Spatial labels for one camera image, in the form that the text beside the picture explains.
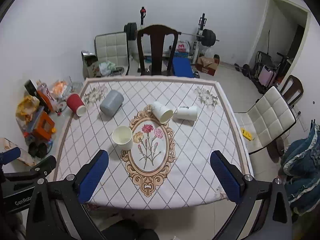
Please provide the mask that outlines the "dark wooden chair right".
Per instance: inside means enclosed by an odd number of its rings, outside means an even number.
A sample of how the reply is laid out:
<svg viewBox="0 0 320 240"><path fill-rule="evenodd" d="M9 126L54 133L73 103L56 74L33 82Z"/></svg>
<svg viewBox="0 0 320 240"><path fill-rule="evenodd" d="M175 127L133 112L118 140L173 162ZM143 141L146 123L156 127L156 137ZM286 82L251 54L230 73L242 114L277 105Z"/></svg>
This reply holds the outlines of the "dark wooden chair right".
<svg viewBox="0 0 320 240"><path fill-rule="evenodd" d="M303 85L297 77L290 75L280 90L283 98L290 108L302 97L304 92Z"/></svg>

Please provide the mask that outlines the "dark wooden chair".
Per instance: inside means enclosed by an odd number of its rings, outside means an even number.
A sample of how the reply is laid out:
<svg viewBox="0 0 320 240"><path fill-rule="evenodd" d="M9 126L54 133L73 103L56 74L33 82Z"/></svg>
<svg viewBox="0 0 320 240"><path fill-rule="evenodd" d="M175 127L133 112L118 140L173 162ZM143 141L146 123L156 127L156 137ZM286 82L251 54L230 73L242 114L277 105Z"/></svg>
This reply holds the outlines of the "dark wooden chair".
<svg viewBox="0 0 320 240"><path fill-rule="evenodd" d="M283 98L290 108L302 97L304 92L303 85L297 77L290 75L280 90Z"/></svg>
<svg viewBox="0 0 320 240"><path fill-rule="evenodd" d="M151 68L149 71L145 68L144 54L142 46L142 37L148 35L150 37L151 46ZM170 56L168 59L168 65L166 70L162 70L162 58L163 58L163 47L165 37L168 35L174 36L174 41L171 47ZM140 64L140 74L143 75L164 75L170 76L173 58L175 55L175 49L178 42L178 36L180 33L175 29L169 28L166 25L154 24L146 28L137 31L137 49Z"/></svg>

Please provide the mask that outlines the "brown cardboard box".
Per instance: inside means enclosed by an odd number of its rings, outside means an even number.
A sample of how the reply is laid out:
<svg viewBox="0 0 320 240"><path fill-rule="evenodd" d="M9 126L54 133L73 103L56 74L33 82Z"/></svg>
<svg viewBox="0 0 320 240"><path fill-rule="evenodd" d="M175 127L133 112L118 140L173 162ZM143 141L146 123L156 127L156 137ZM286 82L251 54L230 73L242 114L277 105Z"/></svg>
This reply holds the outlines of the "brown cardboard box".
<svg viewBox="0 0 320 240"><path fill-rule="evenodd" d="M220 63L219 57L207 58L207 57L199 57L195 67L198 71L214 76L217 67Z"/></svg>

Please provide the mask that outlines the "cream padded chair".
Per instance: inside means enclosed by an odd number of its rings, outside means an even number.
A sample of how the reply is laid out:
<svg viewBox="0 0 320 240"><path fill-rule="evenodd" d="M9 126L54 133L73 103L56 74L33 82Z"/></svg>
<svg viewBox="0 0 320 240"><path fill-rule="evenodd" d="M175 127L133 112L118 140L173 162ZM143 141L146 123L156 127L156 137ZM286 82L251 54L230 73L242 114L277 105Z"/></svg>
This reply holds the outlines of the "cream padded chair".
<svg viewBox="0 0 320 240"><path fill-rule="evenodd" d="M296 123L291 108L274 86L248 111L235 113L235 117L239 126L253 136L251 141L245 139L249 154L262 150Z"/></svg>
<svg viewBox="0 0 320 240"><path fill-rule="evenodd" d="M123 67L125 76L130 68L127 34L125 32L97 35L94 39L95 54L98 62L113 62L116 67Z"/></svg>

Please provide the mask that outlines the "white cup lying left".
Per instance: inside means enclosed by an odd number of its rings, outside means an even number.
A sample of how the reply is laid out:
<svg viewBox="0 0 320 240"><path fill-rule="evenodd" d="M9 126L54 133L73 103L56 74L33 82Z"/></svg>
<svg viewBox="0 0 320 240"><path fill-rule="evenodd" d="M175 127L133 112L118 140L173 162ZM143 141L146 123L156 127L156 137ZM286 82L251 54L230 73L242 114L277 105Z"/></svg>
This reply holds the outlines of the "white cup lying left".
<svg viewBox="0 0 320 240"><path fill-rule="evenodd" d="M151 111L160 124L167 123L173 116L174 111L169 107L154 101L151 105Z"/></svg>

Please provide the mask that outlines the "blue denim clothing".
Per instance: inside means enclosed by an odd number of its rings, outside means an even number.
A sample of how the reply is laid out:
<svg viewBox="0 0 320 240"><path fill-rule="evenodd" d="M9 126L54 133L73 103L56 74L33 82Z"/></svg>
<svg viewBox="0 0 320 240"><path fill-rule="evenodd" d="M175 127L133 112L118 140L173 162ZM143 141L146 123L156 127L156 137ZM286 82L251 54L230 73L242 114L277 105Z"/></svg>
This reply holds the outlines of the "blue denim clothing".
<svg viewBox="0 0 320 240"><path fill-rule="evenodd" d="M319 204L319 124L306 138L292 142L281 159L285 190L293 213L302 216Z"/></svg>

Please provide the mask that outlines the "black round lids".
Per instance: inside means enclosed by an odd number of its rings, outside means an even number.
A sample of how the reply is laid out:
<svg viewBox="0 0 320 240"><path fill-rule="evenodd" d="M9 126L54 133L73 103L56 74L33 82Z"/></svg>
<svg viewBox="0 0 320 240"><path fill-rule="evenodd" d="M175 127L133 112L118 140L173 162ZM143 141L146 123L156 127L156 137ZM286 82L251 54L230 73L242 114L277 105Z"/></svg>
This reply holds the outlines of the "black round lids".
<svg viewBox="0 0 320 240"><path fill-rule="evenodd" d="M48 154L48 147L44 142L40 144L37 144L36 142L31 142L28 147L28 153L33 158L37 157L42 159Z"/></svg>

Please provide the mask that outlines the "white cup lying right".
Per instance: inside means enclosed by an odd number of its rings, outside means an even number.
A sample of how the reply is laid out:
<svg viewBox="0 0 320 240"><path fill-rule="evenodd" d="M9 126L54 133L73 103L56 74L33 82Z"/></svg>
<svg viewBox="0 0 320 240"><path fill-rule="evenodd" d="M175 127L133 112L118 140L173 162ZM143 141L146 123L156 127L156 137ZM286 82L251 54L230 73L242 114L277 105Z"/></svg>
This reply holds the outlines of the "white cup lying right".
<svg viewBox="0 0 320 240"><path fill-rule="evenodd" d="M173 114L173 118L188 121L196 121L198 116L197 106L178 107Z"/></svg>

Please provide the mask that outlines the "floral diamond pattern tablecloth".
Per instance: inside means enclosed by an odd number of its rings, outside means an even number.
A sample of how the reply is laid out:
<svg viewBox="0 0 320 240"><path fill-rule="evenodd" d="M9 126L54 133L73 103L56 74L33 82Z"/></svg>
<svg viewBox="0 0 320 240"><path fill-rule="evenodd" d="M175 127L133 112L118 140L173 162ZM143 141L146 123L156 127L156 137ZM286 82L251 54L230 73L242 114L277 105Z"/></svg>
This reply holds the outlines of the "floral diamond pattern tablecloth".
<svg viewBox="0 0 320 240"><path fill-rule="evenodd" d="M124 102L108 117L100 104L111 90L120 92ZM66 122L54 178L78 172L99 150L105 150L109 164L90 198L93 205L155 210L225 199L210 167L210 154L215 150L242 173L253 172L234 112L216 81L133 76L88 79L80 96L88 110ZM151 111L154 101L173 111L197 106L197 120L172 116L160 124ZM129 151L112 140L119 126L132 130Z"/></svg>

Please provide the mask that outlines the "blue exercise mat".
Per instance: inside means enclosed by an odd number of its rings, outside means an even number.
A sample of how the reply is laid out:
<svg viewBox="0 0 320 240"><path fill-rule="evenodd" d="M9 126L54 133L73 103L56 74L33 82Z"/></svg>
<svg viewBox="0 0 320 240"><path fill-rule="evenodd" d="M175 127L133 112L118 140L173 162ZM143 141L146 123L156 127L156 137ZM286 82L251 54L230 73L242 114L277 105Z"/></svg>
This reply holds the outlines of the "blue exercise mat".
<svg viewBox="0 0 320 240"><path fill-rule="evenodd" d="M193 69L188 58L175 57L172 61L172 72L178 77L194 78Z"/></svg>

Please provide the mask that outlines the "grey plastic cup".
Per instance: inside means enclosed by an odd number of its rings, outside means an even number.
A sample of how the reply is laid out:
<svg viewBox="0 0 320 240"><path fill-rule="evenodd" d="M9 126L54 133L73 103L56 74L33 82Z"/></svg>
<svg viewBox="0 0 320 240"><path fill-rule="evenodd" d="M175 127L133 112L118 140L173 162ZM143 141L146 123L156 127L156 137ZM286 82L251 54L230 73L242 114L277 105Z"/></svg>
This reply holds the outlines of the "grey plastic cup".
<svg viewBox="0 0 320 240"><path fill-rule="evenodd" d="M113 117L123 102L123 95L116 90L111 90L100 104L100 110L106 116Z"/></svg>

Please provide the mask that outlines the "cream padded chair right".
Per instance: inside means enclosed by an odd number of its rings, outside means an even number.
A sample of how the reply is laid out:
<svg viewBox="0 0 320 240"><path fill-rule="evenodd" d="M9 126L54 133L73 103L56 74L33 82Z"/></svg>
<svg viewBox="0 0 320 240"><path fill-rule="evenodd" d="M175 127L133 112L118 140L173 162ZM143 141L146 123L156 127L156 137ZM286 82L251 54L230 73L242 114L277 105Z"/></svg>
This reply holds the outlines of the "cream padded chair right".
<svg viewBox="0 0 320 240"><path fill-rule="evenodd" d="M235 113L235 117L239 126L253 136L251 141L245 139L249 154L262 150L296 123L291 108L274 86L248 111Z"/></svg>

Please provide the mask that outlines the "cream padded chair back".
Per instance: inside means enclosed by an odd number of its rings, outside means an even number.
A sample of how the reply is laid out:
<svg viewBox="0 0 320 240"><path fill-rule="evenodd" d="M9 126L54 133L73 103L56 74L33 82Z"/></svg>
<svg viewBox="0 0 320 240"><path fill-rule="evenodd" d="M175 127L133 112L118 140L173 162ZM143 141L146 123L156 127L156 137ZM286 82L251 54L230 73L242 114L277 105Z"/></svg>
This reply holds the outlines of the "cream padded chair back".
<svg viewBox="0 0 320 240"><path fill-rule="evenodd" d="M123 67L125 76L130 68L127 34L125 32L97 35L94 39L95 54L98 62L113 62L116 67Z"/></svg>

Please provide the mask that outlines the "white paper cup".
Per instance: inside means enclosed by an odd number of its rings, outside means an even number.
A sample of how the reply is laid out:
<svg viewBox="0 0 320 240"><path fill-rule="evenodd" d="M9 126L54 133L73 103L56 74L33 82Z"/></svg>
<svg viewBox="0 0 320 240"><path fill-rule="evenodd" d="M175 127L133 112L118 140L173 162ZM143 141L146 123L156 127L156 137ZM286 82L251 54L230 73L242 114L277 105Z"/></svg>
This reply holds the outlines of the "white paper cup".
<svg viewBox="0 0 320 240"><path fill-rule="evenodd" d="M112 133L112 140L121 150L129 151L133 146L133 134L131 128L119 126Z"/></svg>

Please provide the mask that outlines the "pink suitcase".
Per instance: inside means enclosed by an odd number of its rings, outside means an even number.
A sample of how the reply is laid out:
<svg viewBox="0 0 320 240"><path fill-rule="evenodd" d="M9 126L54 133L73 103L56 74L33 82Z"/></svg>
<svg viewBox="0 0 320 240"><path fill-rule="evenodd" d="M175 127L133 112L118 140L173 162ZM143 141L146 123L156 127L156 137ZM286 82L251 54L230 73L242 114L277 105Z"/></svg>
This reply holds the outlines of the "pink suitcase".
<svg viewBox="0 0 320 240"><path fill-rule="evenodd" d="M273 68L270 68L268 66L263 66L259 74L258 81L262 86L268 88L275 74L276 72Z"/></svg>

